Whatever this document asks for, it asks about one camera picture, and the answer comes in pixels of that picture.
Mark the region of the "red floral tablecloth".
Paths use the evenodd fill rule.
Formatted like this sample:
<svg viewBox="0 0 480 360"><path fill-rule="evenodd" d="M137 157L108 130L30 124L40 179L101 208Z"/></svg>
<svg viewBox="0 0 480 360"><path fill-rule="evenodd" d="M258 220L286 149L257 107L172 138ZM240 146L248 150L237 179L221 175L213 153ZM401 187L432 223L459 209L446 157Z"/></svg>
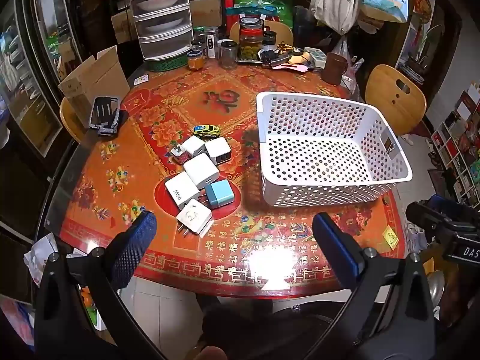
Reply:
<svg viewBox="0 0 480 360"><path fill-rule="evenodd" d="M311 72L179 68L132 88L114 139L72 160L60 238L89 252L143 211L137 274L192 292L301 297L338 288L312 234L324 211L362 247L406 253L393 187L413 177L380 112Z"/></svg>

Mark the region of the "empty glass jar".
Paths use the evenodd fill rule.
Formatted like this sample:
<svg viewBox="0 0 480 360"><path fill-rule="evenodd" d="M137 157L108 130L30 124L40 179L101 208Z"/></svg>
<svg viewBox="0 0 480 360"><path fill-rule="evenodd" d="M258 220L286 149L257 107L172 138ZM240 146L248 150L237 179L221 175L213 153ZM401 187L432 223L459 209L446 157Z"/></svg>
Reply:
<svg viewBox="0 0 480 360"><path fill-rule="evenodd" d="M236 68L238 44L235 41L223 40L219 43L220 66L224 69Z"/></svg>

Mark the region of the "white charger with prongs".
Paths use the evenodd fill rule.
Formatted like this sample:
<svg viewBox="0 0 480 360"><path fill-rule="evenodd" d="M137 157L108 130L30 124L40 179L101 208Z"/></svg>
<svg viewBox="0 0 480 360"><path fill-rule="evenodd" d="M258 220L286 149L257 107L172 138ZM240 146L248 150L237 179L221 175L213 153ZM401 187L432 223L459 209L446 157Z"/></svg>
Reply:
<svg viewBox="0 0 480 360"><path fill-rule="evenodd" d="M204 238L214 224L212 211L194 198L189 200L176 219L180 224L179 232L183 236L193 233Z"/></svg>

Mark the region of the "large white charger cube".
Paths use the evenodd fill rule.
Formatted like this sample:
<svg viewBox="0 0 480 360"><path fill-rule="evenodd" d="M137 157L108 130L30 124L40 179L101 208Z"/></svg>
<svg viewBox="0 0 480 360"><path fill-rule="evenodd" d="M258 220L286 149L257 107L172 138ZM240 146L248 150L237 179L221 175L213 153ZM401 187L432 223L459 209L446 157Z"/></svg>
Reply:
<svg viewBox="0 0 480 360"><path fill-rule="evenodd" d="M204 189L220 176L219 169L205 153L186 161L183 168L198 189Z"/></svg>

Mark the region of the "glass pickle jar red lid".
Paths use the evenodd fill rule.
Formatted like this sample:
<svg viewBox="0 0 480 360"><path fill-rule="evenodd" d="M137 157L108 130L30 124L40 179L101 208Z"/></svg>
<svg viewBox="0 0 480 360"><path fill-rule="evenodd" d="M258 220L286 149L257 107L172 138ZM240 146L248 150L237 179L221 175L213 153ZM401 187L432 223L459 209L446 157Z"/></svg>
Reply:
<svg viewBox="0 0 480 360"><path fill-rule="evenodd" d="M239 58L257 60L264 41L264 22L257 17L242 17L239 25Z"/></svg>

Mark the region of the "cardboard box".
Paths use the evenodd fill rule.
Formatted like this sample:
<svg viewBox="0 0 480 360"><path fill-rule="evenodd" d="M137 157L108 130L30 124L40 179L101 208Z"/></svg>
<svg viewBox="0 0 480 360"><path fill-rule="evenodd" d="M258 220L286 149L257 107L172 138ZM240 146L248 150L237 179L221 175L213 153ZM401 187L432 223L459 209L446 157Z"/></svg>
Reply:
<svg viewBox="0 0 480 360"><path fill-rule="evenodd" d="M101 50L96 57L88 57L60 82L58 88L84 128L89 127L89 116L96 97L108 96L122 101L130 91L116 46Z"/></svg>

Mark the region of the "black phone stand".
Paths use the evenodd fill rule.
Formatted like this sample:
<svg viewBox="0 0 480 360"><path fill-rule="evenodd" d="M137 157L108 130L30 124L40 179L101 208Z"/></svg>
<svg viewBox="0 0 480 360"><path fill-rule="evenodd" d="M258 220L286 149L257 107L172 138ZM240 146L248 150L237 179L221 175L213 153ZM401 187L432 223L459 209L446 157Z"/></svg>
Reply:
<svg viewBox="0 0 480 360"><path fill-rule="evenodd" d="M128 111L121 108L118 97L100 96L94 99L89 116L89 128L100 137L117 137L128 119Z"/></svg>

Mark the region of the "brown ceramic mug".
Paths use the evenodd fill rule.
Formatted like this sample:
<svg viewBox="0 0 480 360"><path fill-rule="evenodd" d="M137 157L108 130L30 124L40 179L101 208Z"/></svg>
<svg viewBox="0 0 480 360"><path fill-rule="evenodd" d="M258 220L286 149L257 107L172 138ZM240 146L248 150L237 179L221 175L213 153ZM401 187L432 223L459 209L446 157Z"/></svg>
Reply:
<svg viewBox="0 0 480 360"><path fill-rule="evenodd" d="M339 86L347 68L348 62L342 55L330 52L326 55L325 67L320 74L321 79L332 86Z"/></svg>

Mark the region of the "yellow toy car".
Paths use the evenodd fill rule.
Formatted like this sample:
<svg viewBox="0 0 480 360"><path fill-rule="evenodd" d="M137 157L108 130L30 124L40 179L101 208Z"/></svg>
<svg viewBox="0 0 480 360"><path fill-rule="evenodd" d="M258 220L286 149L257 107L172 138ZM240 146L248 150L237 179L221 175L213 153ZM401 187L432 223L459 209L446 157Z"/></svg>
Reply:
<svg viewBox="0 0 480 360"><path fill-rule="evenodd" d="M201 124L193 128L193 135L201 139L215 139L221 135L221 130L213 124Z"/></svg>

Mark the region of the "white charger cube with port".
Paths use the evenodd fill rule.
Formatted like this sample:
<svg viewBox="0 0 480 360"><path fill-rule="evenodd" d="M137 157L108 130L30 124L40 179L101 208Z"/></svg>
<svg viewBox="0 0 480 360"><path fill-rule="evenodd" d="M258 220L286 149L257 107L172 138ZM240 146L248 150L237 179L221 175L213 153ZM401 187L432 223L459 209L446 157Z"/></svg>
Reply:
<svg viewBox="0 0 480 360"><path fill-rule="evenodd" d="M223 164L231 158L231 148L226 139L222 136L207 141L205 143L205 148L208 156L215 165Z"/></svg>

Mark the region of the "white 65W charger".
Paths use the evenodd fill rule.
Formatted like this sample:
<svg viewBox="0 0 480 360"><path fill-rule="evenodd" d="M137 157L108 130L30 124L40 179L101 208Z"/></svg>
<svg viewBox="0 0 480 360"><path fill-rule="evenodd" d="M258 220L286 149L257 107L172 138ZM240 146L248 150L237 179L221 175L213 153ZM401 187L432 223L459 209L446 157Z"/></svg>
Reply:
<svg viewBox="0 0 480 360"><path fill-rule="evenodd" d="M192 198L196 199L200 195L200 190L186 172L178 173L167 180L165 188L179 210L182 210Z"/></svg>

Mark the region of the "white perforated plastic basket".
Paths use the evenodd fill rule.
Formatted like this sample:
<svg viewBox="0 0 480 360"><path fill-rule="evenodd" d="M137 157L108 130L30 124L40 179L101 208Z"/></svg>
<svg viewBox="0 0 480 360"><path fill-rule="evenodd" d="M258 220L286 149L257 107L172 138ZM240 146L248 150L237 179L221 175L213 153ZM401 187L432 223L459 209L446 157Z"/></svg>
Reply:
<svg viewBox="0 0 480 360"><path fill-rule="evenodd" d="M374 106L283 92L256 96L264 200L275 207L368 203L413 177Z"/></svg>

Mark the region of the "red white cartoon charger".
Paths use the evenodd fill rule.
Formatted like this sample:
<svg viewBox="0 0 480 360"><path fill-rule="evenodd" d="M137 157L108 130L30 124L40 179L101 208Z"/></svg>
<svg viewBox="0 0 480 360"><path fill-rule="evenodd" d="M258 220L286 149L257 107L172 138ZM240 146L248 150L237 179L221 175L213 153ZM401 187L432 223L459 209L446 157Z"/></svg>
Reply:
<svg viewBox="0 0 480 360"><path fill-rule="evenodd" d="M170 150L170 154L173 160L179 165L184 164L191 158L183 145L174 145Z"/></svg>

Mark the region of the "white plastic drawer tower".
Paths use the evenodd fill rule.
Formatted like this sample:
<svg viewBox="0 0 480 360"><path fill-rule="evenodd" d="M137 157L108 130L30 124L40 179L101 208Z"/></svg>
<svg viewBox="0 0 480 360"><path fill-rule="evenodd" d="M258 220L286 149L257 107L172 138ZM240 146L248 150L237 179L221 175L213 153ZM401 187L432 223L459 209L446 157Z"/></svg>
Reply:
<svg viewBox="0 0 480 360"><path fill-rule="evenodd" d="M129 0L129 4L145 61L188 52L193 40L190 0Z"/></svg>

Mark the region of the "teal blue charger cube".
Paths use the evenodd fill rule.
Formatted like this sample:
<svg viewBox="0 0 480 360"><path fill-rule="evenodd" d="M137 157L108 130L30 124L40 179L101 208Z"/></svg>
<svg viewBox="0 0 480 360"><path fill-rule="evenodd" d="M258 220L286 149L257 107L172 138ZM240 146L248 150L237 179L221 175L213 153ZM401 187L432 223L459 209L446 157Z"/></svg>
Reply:
<svg viewBox="0 0 480 360"><path fill-rule="evenodd" d="M211 208L227 206L234 202L235 196L228 180L219 180L205 187L205 194Z"/></svg>

